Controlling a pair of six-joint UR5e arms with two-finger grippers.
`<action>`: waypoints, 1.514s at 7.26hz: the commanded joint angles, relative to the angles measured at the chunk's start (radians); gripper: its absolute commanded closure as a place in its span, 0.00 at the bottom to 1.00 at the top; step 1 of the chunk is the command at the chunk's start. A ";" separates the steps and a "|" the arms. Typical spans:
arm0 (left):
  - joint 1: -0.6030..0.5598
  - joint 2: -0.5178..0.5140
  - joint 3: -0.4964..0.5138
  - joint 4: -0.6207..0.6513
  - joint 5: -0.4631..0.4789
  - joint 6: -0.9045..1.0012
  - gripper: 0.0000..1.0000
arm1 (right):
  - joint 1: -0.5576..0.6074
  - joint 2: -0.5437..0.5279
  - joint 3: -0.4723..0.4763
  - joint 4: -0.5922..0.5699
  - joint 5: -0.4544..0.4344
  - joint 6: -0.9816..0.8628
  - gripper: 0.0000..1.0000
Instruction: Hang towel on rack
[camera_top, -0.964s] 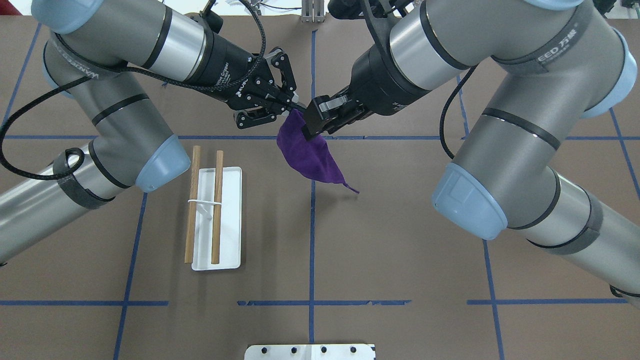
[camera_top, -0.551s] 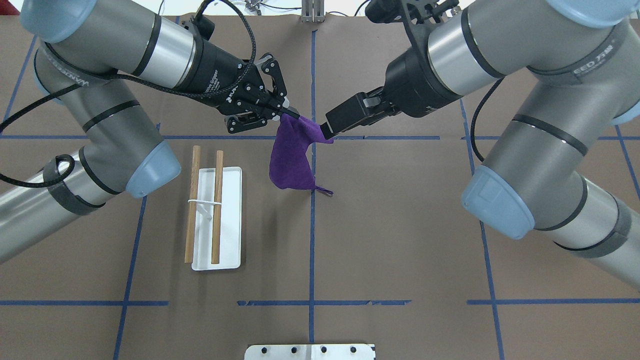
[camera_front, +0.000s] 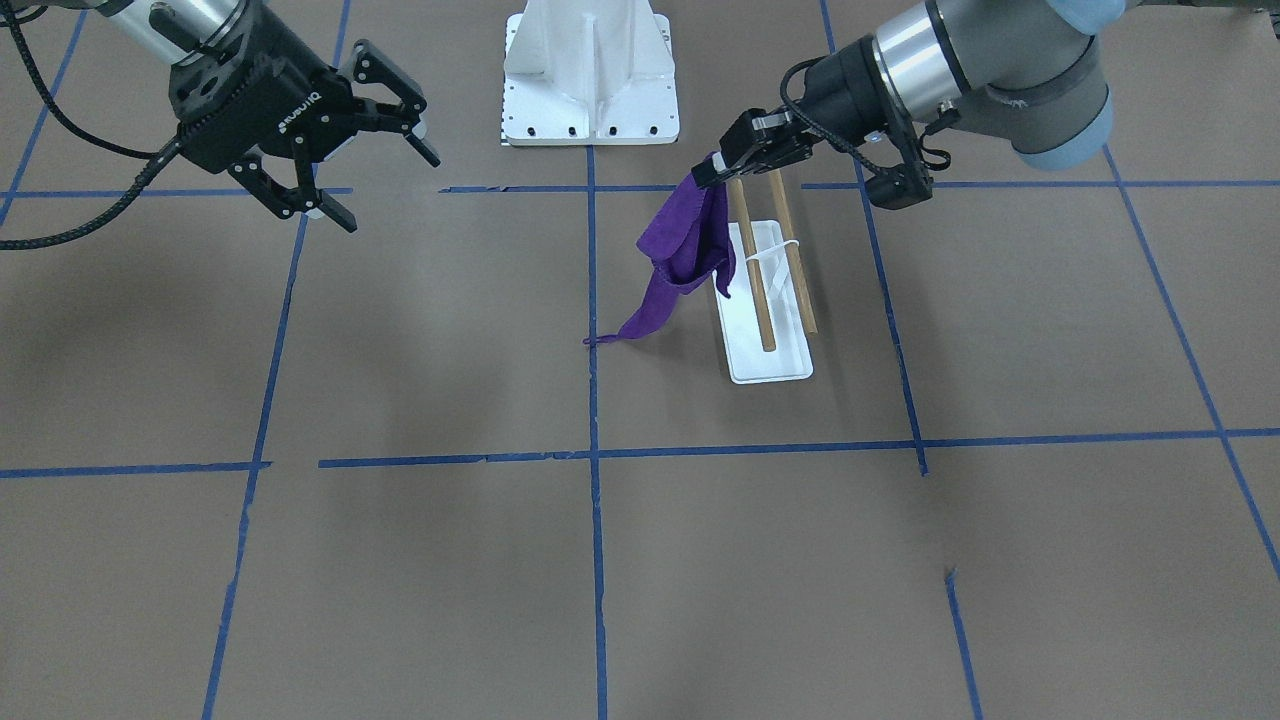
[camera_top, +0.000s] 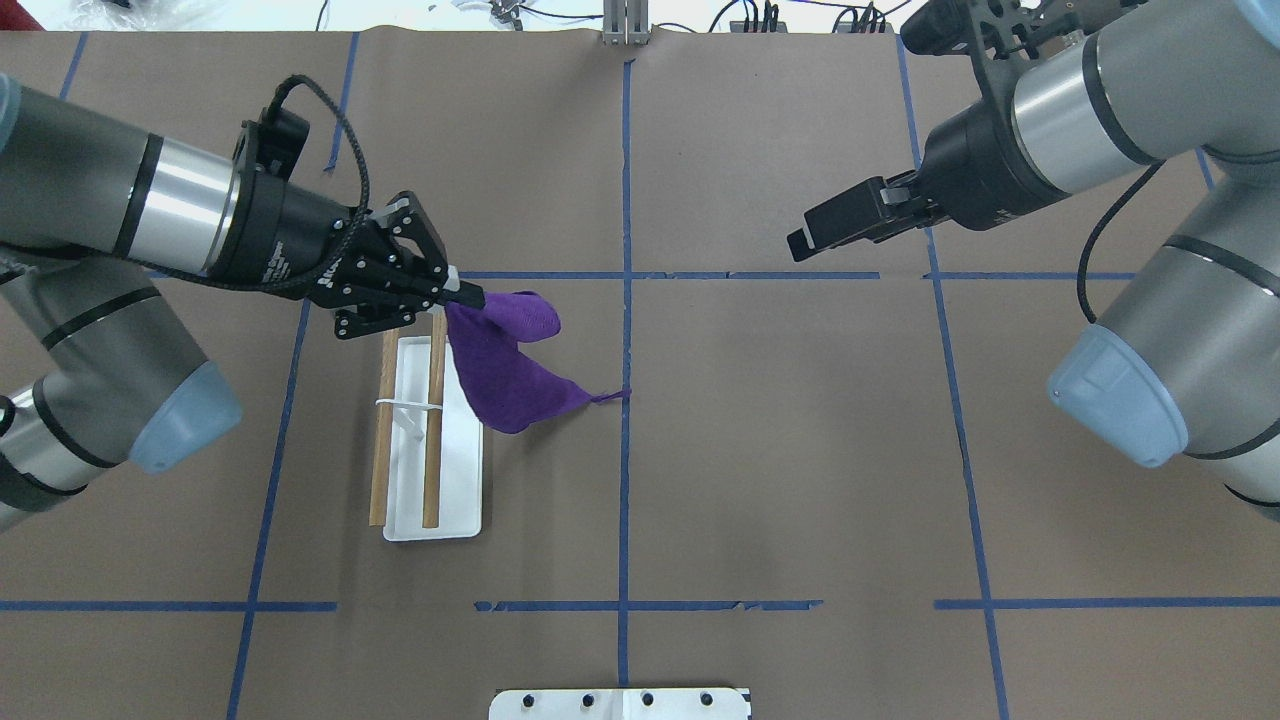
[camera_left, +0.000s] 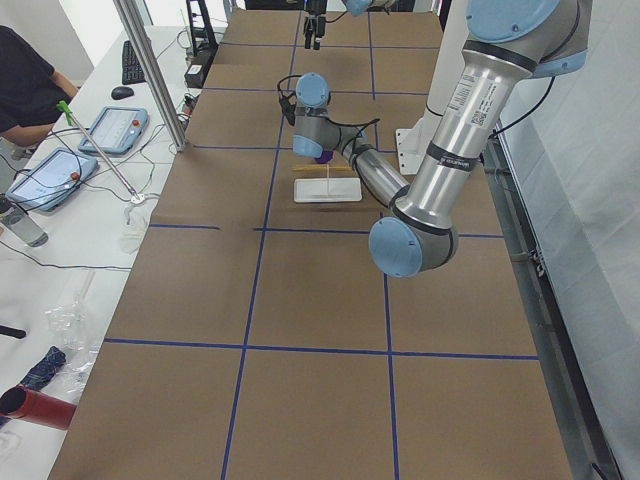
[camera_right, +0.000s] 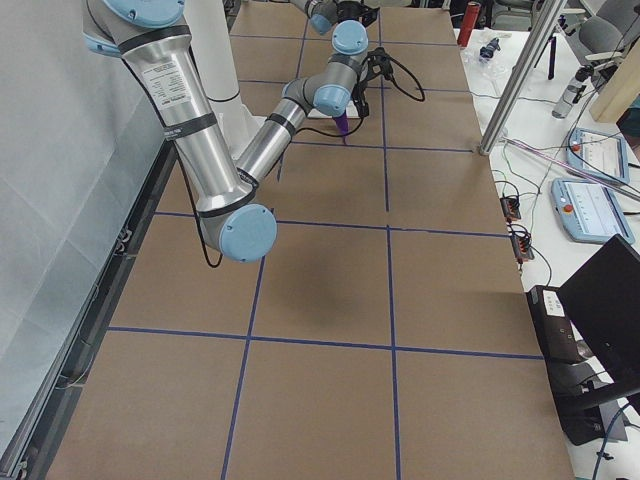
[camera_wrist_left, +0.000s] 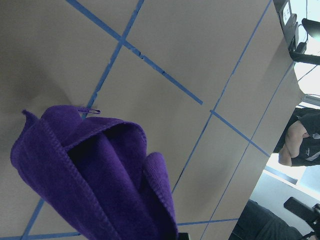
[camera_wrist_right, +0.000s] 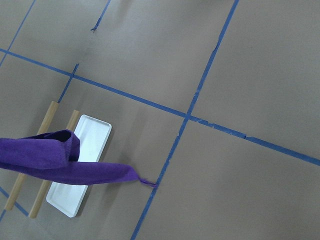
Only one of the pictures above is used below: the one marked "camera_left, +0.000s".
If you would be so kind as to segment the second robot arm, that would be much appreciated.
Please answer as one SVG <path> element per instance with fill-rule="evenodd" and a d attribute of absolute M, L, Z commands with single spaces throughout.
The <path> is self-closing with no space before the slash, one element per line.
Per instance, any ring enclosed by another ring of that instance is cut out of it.
<path fill-rule="evenodd" d="M 342 0 L 348 13 L 357 17 L 365 12 L 387 11 L 396 3 L 396 0 Z"/>

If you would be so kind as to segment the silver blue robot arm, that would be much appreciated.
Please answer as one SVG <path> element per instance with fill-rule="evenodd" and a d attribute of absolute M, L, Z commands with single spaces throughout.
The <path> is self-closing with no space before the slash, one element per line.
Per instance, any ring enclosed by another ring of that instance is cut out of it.
<path fill-rule="evenodd" d="M 585 64 L 591 10 L 589 1 L 469 2 L 464 68 L 412 182 L 366 141 L 362 126 L 330 119 L 323 76 L 299 78 L 293 150 L 311 158 L 338 152 L 390 210 L 369 233 L 381 271 L 412 277 L 455 255 L 451 211 L 510 94 L 521 80 L 555 78 Z"/>

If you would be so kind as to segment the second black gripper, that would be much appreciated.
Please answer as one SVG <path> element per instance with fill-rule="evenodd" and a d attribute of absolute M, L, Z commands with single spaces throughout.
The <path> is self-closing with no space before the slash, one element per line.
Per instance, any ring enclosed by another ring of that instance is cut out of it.
<path fill-rule="evenodd" d="M 326 30 L 326 0 L 306 0 L 304 2 L 304 48 L 319 50 Z"/>

